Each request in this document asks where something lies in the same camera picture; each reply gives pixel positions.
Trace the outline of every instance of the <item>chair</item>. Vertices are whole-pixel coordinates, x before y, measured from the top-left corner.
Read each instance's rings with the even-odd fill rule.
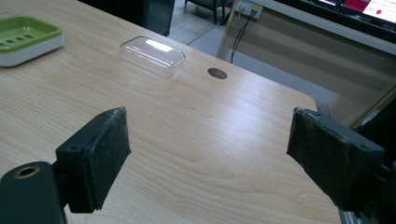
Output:
[[[214,23],[217,24],[218,21],[218,12],[217,8],[222,7],[222,18],[224,19],[224,14],[225,14],[225,4],[227,0],[186,0],[185,5],[187,5],[187,2],[192,2],[200,7],[205,7],[207,9],[210,9],[214,12]]]

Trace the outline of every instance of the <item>black cable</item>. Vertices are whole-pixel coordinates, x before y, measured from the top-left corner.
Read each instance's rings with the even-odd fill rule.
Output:
[[[242,26],[241,30],[239,31],[238,35],[236,36],[235,41],[233,42],[233,52],[231,53],[231,63],[233,63],[233,55],[235,54],[236,48],[238,48],[239,42],[242,39],[242,36],[245,33],[245,30],[248,27],[248,22],[253,18],[253,15],[256,14],[255,10],[251,10],[250,15],[247,18],[247,22],[245,22],[244,26]]]

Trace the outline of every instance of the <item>power outlet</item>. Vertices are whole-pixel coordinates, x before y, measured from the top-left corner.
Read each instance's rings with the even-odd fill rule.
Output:
[[[245,14],[245,15],[250,15],[251,10],[255,10],[256,13],[254,13],[253,18],[258,19],[260,17],[260,14],[262,14],[262,6],[252,3],[248,0],[240,0],[238,1],[238,5],[236,6],[236,11],[239,13]]]

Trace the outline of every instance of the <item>screw hole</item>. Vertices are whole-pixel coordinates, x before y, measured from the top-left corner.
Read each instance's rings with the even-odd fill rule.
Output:
[[[227,78],[227,74],[218,68],[209,68],[207,70],[210,76],[218,78],[218,79],[225,79]]]
[[[20,169],[16,174],[15,178],[16,179],[24,179],[27,177],[30,177],[32,175],[37,174],[37,172],[40,170],[40,167],[38,166],[28,166]]]

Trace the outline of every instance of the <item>dark cabinet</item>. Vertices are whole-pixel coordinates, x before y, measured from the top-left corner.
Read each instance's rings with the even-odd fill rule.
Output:
[[[79,0],[160,35],[169,35],[175,0]]]

